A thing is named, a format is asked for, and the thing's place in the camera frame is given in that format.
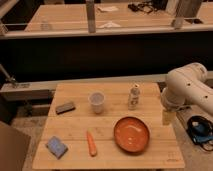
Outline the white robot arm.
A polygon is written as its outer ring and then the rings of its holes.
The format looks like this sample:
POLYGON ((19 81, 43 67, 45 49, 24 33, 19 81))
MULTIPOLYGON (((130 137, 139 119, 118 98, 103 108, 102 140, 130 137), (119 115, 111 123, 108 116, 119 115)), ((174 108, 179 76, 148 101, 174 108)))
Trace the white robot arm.
POLYGON ((162 124, 169 125, 185 101, 213 116, 213 89, 205 84, 208 71, 201 63, 190 63, 169 71, 161 93, 162 124))

